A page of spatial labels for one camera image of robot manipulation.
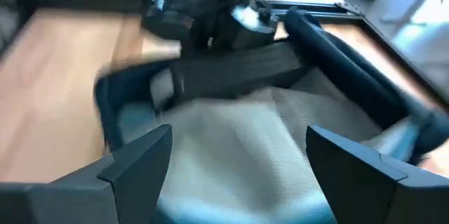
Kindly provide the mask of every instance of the metal frame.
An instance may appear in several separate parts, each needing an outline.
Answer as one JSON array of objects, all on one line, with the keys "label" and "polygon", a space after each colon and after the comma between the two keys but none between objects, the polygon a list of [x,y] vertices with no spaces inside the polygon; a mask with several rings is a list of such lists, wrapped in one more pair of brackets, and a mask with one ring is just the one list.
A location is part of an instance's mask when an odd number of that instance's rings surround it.
[{"label": "metal frame", "polygon": [[[384,37],[366,18],[348,13],[347,10],[332,4],[304,4],[288,1],[270,1],[275,14],[281,17],[289,8],[307,11],[323,24],[349,24],[360,27],[368,36],[384,49],[411,77],[423,86],[425,91],[446,111],[449,112],[449,97],[439,87],[424,76],[395,45]],[[27,8],[33,8],[33,2]],[[44,0],[35,8],[59,8],[77,11],[99,11],[112,13],[141,14],[136,0]]]}]

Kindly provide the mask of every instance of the wooden table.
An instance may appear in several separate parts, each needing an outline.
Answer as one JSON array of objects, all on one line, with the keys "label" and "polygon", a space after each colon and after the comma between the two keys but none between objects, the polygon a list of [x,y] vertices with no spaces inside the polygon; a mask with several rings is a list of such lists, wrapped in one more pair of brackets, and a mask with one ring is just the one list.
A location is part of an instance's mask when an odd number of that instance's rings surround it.
[{"label": "wooden table", "polygon": [[[324,28],[405,91],[437,106],[358,27]],[[279,29],[277,36],[285,35]],[[179,47],[141,30],[139,16],[39,10],[0,64],[0,181],[46,183],[101,158],[96,78],[111,68],[177,55]]]}]

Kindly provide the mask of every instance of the wooden surface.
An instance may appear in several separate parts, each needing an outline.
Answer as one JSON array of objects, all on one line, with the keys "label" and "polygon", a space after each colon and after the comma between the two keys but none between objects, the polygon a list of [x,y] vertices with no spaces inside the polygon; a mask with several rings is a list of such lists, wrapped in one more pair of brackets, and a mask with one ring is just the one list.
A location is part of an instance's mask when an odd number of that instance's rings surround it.
[{"label": "wooden surface", "polygon": [[[437,106],[359,28],[324,28],[406,92]],[[285,35],[280,28],[277,37]],[[177,56],[179,48],[140,30],[138,16],[39,11],[0,62],[0,181],[50,182],[100,158],[95,79],[111,69]],[[449,171],[447,148],[430,154],[426,167]]]}]

